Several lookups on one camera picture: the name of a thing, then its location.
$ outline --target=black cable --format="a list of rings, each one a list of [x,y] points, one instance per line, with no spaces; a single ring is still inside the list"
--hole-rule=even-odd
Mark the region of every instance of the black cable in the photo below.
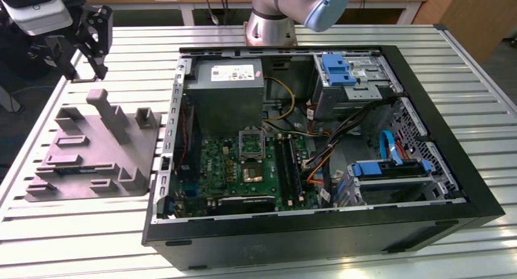
[[[212,11],[210,1],[206,0],[206,2],[208,2],[208,6],[209,6],[210,17],[212,17],[212,20],[214,21],[214,12]]]
[[[229,10],[226,8],[225,0],[221,0],[221,4],[224,6],[224,22],[222,22],[222,25],[226,25],[226,16],[229,14]]]
[[[279,109],[279,113],[280,113],[280,116],[284,115],[284,105],[281,105],[280,109]],[[295,124],[292,123],[292,121],[288,119],[291,117],[291,115],[293,115],[295,111],[292,111],[292,114],[289,114],[288,116],[285,116],[283,118],[283,120],[287,122],[287,124],[293,128],[295,131],[297,131],[297,127],[295,126]]]
[[[323,158],[329,151],[335,148],[335,145],[340,142],[340,138],[344,134],[347,134],[352,129],[355,129],[360,124],[364,122],[368,113],[371,110],[375,110],[377,107],[395,103],[399,100],[397,97],[389,97],[384,100],[377,100],[375,102],[369,102],[348,119],[343,121],[337,129],[335,130],[333,134],[331,135],[327,147],[321,151],[319,155],[316,155],[307,163],[313,163],[313,161],[317,161],[320,158]]]
[[[359,8],[361,8],[361,6],[363,6],[363,8],[367,8],[367,0],[361,0],[361,4],[360,4]]]
[[[226,22],[226,19],[228,19],[228,16],[229,16],[229,11],[230,11],[230,8],[229,8],[229,0],[225,0],[225,3],[226,3],[226,12],[225,12],[225,25],[228,25],[229,23]]]

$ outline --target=cable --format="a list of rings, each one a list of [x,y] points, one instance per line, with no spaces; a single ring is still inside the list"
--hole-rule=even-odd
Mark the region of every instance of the cable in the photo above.
[[[228,25],[229,23],[226,22],[226,20],[228,20],[229,14],[230,14],[229,0],[225,0],[225,3],[226,3],[226,13],[225,13],[225,20],[224,20],[224,22],[225,22],[225,25]]]
[[[284,119],[285,117],[288,117],[293,113],[295,106],[296,106],[296,95],[295,95],[292,89],[289,88],[289,86],[287,86],[287,84],[283,81],[280,81],[277,78],[269,76],[269,77],[265,77],[265,79],[271,79],[271,80],[276,81],[280,85],[284,86],[284,88],[288,90],[289,94],[292,95],[292,107],[289,108],[289,111],[283,116],[275,117],[272,119],[264,119],[265,122],[273,122],[275,120]]]
[[[281,105],[280,109],[279,109],[279,113],[280,115],[283,116],[284,115],[284,105]],[[293,130],[296,131],[297,130],[297,127],[295,126],[295,124],[292,123],[292,121],[288,119],[289,116],[284,117],[284,121],[287,122],[287,124],[293,128]]]
[[[361,0],[361,4],[360,4],[360,7],[359,8],[367,8],[367,0]]]
[[[403,158],[409,159],[407,149],[404,149],[404,146],[403,146],[403,143],[400,140],[396,141],[396,146],[397,146],[399,150],[401,151]]]
[[[221,0],[221,4],[224,6],[224,12],[225,12],[225,15],[224,15],[224,23],[222,25],[226,25],[226,17],[229,15],[229,8],[226,7],[226,3],[225,3],[225,0]]]
[[[216,25],[220,25],[220,19],[214,15],[214,12],[212,11],[210,1],[206,0],[206,2],[208,2],[208,6],[209,6],[209,12],[210,12],[212,21],[214,22]]]
[[[33,90],[33,89],[37,89],[37,88],[57,88],[57,87],[53,87],[53,86],[45,86],[45,87],[26,87],[26,88],[21,89],[21,90],[14,91],[11,94],[18,94],[18,93],[21,93],[21,92],[23,92],[23,91],[26,91],[26,90]]]
[[[320,132],[313,131],[313,122],[315,122],[315,120],[312,120],[312,121],[308,123],[308,132],[309,132],[311,134],[313,134],[313,135],[317,135],[317,134],[320,134]],[[331,134],[329,131],[324,131],[323,135],[327,136],[327,137],[331,137],[331,136],[332,136],[332,134]]]
[[[313,135],[313,134],[308,134],[305,132],[300,132],[300,131],[289,131],[287,129],[283,129],[281,127],[279,127],[277,125],[275,125],[272,122],[266,122],[264,121],[264,123],[266,123],[268,125],[272,126],[272,128],[275,128],[276,130],[279,130],[279,132],[283,132],[283,133],[287,133],[287,134],[297,134],[297,135],[303,135],[303,136],[307,136],[307,137],[320,137],[320,135]]]
[[[324,183],[319,183],[317,180],[313,180],[313,177],[315,177],[315,174],[319,172],[319,170],[321,169],[321,167],[324,166],[325,162],[329,160],[331,156],[332,156],[333,152],[329,153],[329,155],[324,158],[324,160],[319,163],[319,165],[316,166],[313,172],[311,173],[309,175],[309,178],[308,178],[308,183],[309,184],[324,184]]]

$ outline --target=yellow wire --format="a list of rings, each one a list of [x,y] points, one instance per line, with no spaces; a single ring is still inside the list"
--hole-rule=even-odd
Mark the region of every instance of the yellow wire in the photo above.
[[[275,78],[275,77],[265,77],[265,79],[275,80],[280,85],[284,86],[284,88],[289,91],[289,94],[292,95],[292,107],[289,108],[289,111],[283,116],[280,116],[280,117],[275,117],[272,119],[264,119],[264,121],[266,121],[266,122],[273,122],[275,120],[284,119],[285,117],[288,117],[293,113],[295,106],[296,106],[296,95],[295,95],[292,89],[289,88],[289,86],[287,86],[287,84],[283,81],[280,81],[277,78]]]

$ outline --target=blue plastic latch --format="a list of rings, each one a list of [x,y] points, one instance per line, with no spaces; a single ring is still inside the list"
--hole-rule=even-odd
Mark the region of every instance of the blue plastic latch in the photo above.
[[[364,172],[361,171],[361,167],[360,167],[359,164],[355,164],[355,165],[353,165],[353,172],[355,172],[355,176],[356,176],[356,177],[360,177],[360,176],[364,174]]]
[[[431,162],[425,159],[423,160],[423,167],[424,167],[424,170],[427,171],[427,174],[429,174],[433,171],[433,168],[431,166]]]
[[[364,175],[381,175],[381,166],[377,162],[361,162],[360,163],[361,171]]]
[[[351,64],[341,54],[324,54],[323,65],[333,86],[355,86],[357,79],[351,74]]]

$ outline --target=aluminum table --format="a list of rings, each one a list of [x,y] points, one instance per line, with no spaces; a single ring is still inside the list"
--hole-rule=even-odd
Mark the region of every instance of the aluminum table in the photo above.
[[[105,88],[126,113],[152,107],[168,115],[180,47],[245,44],[242,27],[117,28],[106,80],[61,81],[0,186],[0,278],[516,278],[517,107],[448,31],[429,25],[297,31],[301,45],[400,47],[507,215],[413,253],[184,273],[141,245],[149,195],[27,202],[26,187],[55,136],[61,106],[94,113],[85,98],[91,88]],[[93,75],[81,54],[74,63],[81,74]]]

